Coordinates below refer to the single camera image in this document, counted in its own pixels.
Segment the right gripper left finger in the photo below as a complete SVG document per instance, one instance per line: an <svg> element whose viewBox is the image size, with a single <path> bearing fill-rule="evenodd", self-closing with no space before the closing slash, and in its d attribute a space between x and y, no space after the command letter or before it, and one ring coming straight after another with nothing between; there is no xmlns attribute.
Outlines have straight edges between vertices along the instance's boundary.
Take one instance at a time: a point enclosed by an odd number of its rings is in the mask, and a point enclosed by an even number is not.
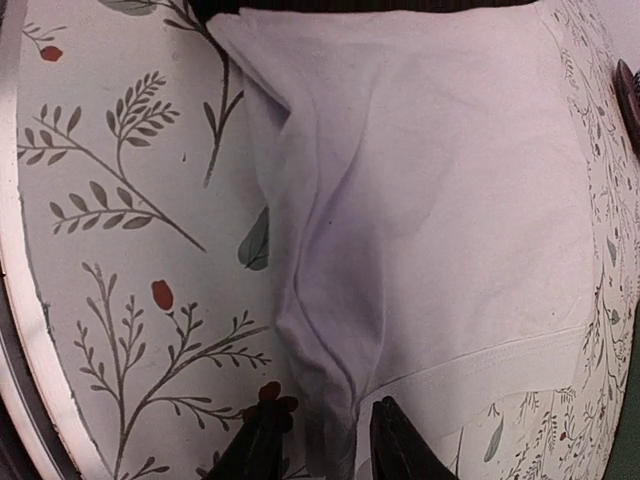
<svg viewBox="0 0 640 480"><path fill-rule="evenodd" d="M259 402L256 413L235 435L206 480L271 480L283 476L285 408Z"/></svg>

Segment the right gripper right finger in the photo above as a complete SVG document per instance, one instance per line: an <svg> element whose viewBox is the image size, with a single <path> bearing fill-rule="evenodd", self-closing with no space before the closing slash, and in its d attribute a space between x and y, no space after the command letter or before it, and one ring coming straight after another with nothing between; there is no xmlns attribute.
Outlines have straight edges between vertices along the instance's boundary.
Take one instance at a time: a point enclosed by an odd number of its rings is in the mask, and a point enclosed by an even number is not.
<svg viewBox="0 0 640 480"><path fill-rule="evenodd" d="M391 396L373 403L369 430L375 480L457 479Z"/></svg>

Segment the white black-trimmed underwear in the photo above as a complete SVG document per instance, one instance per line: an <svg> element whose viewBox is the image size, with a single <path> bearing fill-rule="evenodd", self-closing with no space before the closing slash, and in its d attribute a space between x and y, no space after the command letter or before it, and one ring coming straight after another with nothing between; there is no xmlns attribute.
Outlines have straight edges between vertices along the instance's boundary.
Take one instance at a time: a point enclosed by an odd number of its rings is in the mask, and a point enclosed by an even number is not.
<svg viewBox="0 0 640 480"><path fill-rule="evenodd" d="M594 242L548 15L535 1L208 22L242 74L312 474L353 477L386 395L432 440L572 383Z"/></svg>

